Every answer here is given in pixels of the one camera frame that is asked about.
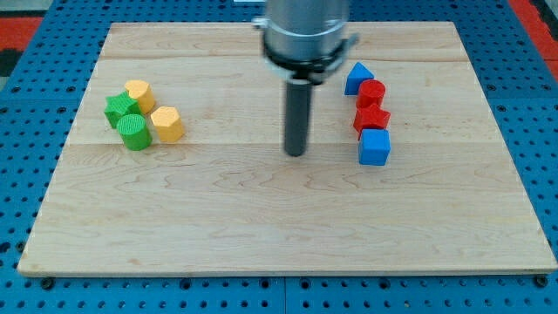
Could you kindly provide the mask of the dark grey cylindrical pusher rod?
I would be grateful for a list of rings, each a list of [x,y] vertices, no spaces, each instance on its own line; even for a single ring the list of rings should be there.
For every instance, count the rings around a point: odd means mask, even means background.
[[[307,147],[312,85],[286,83],[283,148],[287,155],[302,156]]]

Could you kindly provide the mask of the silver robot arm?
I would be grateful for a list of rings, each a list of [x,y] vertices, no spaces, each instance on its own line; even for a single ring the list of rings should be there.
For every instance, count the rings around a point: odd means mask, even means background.
[[[358,42],[344,35],[347,0],[267,0],[264,14],[252,19],[261,32],[262,55],[285,84],[283,150],[305,154],[313,90],[343,65]]]

